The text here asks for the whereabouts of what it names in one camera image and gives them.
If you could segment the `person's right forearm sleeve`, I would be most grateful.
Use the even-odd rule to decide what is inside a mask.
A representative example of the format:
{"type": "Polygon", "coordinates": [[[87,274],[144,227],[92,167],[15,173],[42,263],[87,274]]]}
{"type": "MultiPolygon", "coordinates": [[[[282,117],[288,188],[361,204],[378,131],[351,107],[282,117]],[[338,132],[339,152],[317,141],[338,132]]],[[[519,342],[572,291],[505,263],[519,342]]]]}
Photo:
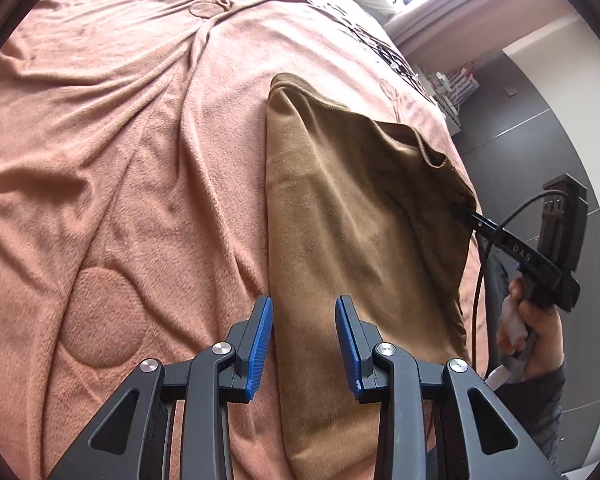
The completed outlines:
{"type": "Polygon", "coordinates": [[[495,390],[555,469],[565,383],[566,366],[562,364],[550,373],[495,390]]]}

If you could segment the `person's right hand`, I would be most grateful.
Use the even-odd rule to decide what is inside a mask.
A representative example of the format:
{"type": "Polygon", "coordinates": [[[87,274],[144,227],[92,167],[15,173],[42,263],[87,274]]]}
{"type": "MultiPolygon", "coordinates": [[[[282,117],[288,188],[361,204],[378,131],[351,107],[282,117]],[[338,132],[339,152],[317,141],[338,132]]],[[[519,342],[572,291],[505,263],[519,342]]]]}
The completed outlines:
{"type": "Polygon", "coordinates": [[[562,319],[555,306],[541,309],[524,298],[524,281],[515,278],[502,303],[496,344],[506,356],[525,352],[532,336],[535,343],[516,382],[531,380],[558,370],[564,364],[562,319]]]}

